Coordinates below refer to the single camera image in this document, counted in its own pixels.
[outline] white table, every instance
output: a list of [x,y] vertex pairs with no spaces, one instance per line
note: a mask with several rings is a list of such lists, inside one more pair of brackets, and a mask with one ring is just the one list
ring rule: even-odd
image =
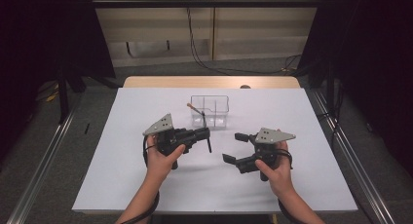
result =
[[230,112],[225,131],[211,132],[212,154],[205,141],[194,144],[179,160],[161,188],[158,214],[274,213],[277,198],[259,172],[240,174],[225,164],[222,153],[243,158],[250,143],[235,132],[257,133],[261,127],[296,134],[288,141],[293,157],[292,179],[303,199],[316,211],[357,210],[311,104],[302,89],[119,89],[94,158],[73,210],[84,213],[121,212],[146,171],[142,133],[165,114],[176,128],[193,129],[186,103],[191,95],[228,95]]

